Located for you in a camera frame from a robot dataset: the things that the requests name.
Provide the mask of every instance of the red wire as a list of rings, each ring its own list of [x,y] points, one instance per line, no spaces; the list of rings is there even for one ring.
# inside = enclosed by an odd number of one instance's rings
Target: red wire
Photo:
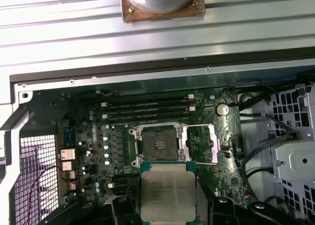
[[[33,193],[35,184],[36,184],[36,182],[42,177],[42,175],[43,175],[45,172],[47,172],[48,170],[50,170],[50,169],[52,169],[52,168],[54,168],[54,167],[56,167],[57,169],[60,170],[60,174],[62,173],[62,169],[61,169],[60,167],[54,165],[54,166],[51,166],[51,167],[45,169],[43,172],[41,172],[41,173],[39,174],[39,176],[38,176],[38,177],[35,179],[35,181],[33,182],[32,186],[31,186],[30,195],[29,195],[29,205],[28,205],[28,213],[27,213],[28,216],[27,216],[27,220],[26,220],[25,225],[30,225],[30,221],[31,221],[31,220],[30,220],[30,215],[31,215],[31,205],[32,205],[32,193]],[[65,178],[62,177],[62,175],[61,175],[61,178],[62,178],[63,180],[65,180],[65,181],[67,181],[67,182],[70,182],[70,183],[73,183],[73,184],[77,185],[76,182],[72,182],[72,181],[70,181],[70,180],[68,180],[68,179],[65,179]]]

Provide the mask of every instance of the ram slot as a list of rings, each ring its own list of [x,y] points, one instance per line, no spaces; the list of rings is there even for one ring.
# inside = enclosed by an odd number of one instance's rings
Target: ram slot
[[[151,106],[176,106],[176,105],[183,105],[184,103],[187,103],[187,105],[190,105],[191,103],[194,103],[194,99],[182,99],[182,100],[154,100],[154,101],[137,101],[137,102],[129,102],[129,103],[108,103],[108,106],[106,106],[107,110],[110,109],[137,109],[139,107],[151,107]]]
[[[163,115],[145,115],[145,116],[138,116],[136,118],[118,118],[118,119],[107,119],[108,123],[111,124],[120,124],[120,123],[138,123],[138,122],[156,122],[160,120],[173,120],[173,119],[183,119],[190,117],[191,115],[190,111],[185,112],[174,112],[174,113],[168,113]]]
[[[159,108],[152,108],[152,109],[139,109],[138,111],[132,111],[132,112],[116,112],[116,113],[108,113],[106,112],[106,115],[108,118],[119,118],[119,117],[134,117],[134,116],[140,116],[140,115],[154,115],[154,114],[163,114],[163,113],[172,113],[172,112],[183,112],[183,111],[189,111],[189,107],[182,106],[181,108],[171,108],[166,110],[161,110]]]
[[[147,106],[137,106],[132,108],[122,108],[122,109],[106,109],[106,113],[108,114],[120,114],[120,113],[130,113],[130,112],[145,112],[152,111],[152,109],[185,109],[194,106],[192,104],[174,104],[174,105],[147,105]]]

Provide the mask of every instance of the black plastic frame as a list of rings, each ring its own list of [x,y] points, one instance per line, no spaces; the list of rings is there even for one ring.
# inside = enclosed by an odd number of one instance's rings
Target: black plastic frame
[[[213,55],[186,59],[137,62],[129,64],[113,64],[77,69],[45,71],[37,73],[15,74],[10,76],[11,83],[38,84],[62,78],[80,79],[80,77],[109,77],[150,72],[195,69],[238,64],[256,64],[280,61],[292,61],[315,58],[315,47],[295,48],[251,53]]]

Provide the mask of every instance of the green circuit board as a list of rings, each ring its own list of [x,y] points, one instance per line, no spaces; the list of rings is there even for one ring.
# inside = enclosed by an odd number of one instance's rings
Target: green circuit board
[[[219,154],[217,165],[197,165],[197,175],[201,184],[209,186],[216,195],[228,196],[241,204],[246,187],[239,174],[243,156],[241,142],[241,123],[238,107],[234,104],[236,96],[219,89],[200,89],[166,93],[117,96],[107,95],[82,99],[72,103],[71,111],[65,116],[67,126],[60,127],[65,140],[62,149],[76,149],[74,169],[78,188],[77,196],[88,201],[105,202],[113,195],[135,193],[139,181],[139,169],[132,163],[136,159],[135,137],[129,130],[139,125],[153,126],[144,128],[142,133],[152,136],[151,132],[165,132],[171,140],[173,127],[163,123],[185,125],[213,124],[224,153]],[[216,107],[229,105],[226,116],[216,113]],[[211,163],[213,142],[207,127],[188,128],[187,146],[192,161]],[[165,149],[165,142],[158,149]],[[146,141],[138,142],[139,154],[152,156],[146,151]],[[93,172],[83,175],[82,167],[93,164]],[[95,182],[99,190],[95,192]]]

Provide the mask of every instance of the copper base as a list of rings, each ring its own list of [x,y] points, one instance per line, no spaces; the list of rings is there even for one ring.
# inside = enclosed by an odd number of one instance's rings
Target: copper base
[[[143,12],[129,2],[129,0],[121,0],[123,21],[125,23],[133,23],[140,21],[165,20],[180,17],[194,17],[205,13],[204,0],[192,0],[186,7],[169,14],[154,14]]]

